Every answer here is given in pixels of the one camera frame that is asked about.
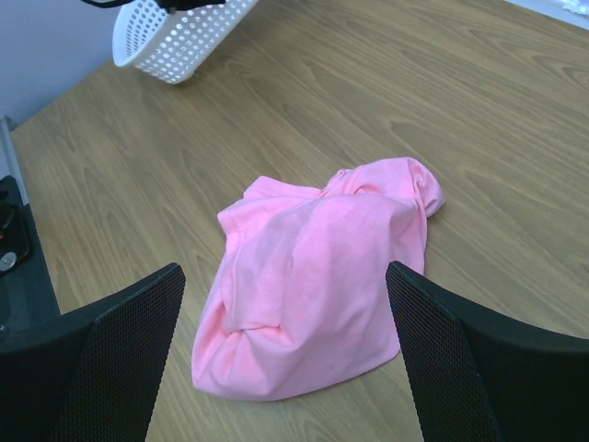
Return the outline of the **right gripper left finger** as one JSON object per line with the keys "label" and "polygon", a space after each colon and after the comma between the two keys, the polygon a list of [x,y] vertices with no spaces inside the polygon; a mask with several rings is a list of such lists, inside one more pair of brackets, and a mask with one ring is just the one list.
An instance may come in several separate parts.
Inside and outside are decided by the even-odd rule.
{"label": "right gripper left finger", "polygon": [[4,441],[143,441],[186,277],[171,263],[1,340]]}

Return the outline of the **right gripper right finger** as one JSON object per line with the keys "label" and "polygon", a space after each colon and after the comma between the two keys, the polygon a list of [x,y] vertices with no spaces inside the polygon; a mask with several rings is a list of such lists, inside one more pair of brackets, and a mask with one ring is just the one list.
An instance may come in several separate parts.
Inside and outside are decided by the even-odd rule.
{"label": "right gripper right finger", "polygon": [[386,280],[424,440],[587,440],[587,340],[512,319],[401,262]]}

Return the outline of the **pink t shirt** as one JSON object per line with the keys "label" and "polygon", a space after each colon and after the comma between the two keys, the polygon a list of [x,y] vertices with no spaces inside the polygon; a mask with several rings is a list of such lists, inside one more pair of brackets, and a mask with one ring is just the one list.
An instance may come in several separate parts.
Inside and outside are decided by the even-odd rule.
{"label": "pink t shirt", "polygon": [[321,188],[257,178],[217,216],[225,252],[194,340],[194,387],[278,401],[390,361],[387,267],[423,271],[428,220],[444,201],[411,157],[340,170]]}

